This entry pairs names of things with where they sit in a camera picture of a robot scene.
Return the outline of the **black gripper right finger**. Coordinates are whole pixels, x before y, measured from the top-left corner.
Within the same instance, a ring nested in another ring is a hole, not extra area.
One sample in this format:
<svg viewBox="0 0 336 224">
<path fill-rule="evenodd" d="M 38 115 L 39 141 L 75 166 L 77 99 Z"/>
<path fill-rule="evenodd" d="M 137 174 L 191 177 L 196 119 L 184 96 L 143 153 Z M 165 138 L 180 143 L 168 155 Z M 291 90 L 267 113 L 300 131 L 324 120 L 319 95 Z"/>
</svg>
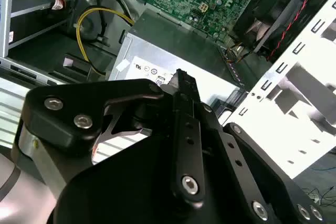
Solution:
<svg viewBox="0 0 336 224">
<path fill-rule="evenodd" d="M 211 182 L 228 223 L 327 223 L 321 208 L 237 124 L 221 126 L 187 78 L 205 143 L 214 152 Z"/>
</svg>

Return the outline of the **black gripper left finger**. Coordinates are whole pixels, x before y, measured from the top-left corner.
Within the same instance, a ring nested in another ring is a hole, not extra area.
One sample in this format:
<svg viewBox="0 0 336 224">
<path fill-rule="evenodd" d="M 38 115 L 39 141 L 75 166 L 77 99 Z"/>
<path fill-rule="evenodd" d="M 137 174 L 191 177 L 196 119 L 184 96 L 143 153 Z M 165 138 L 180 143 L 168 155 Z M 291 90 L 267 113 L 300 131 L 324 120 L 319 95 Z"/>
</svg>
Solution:
<svg viewBox="0 0 336 224">
<path fill-rule="evenodd" d="M 148 79 L 32 89 L 15 141 L 59 198 L 81 172 L 163 133 L 175 111 L 193 115 L 188 77 L 177 70 L 165 89 Z"/>
</svg>

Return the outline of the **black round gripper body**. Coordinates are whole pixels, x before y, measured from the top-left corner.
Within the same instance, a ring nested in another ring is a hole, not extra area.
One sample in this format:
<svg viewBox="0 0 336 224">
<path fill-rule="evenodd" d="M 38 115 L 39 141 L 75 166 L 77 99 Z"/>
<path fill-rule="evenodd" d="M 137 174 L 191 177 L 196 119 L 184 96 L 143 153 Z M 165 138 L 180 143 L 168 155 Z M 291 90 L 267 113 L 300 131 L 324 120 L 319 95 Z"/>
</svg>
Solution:
<svg viewBox="0 0 336 224">
<path fill-rule="evenodd" d="M 61 193 L 53 223 L 228 223 L 218 209 L 196 115 L 175 111 L 163 133 L 81 172 Z"/>
</svg>

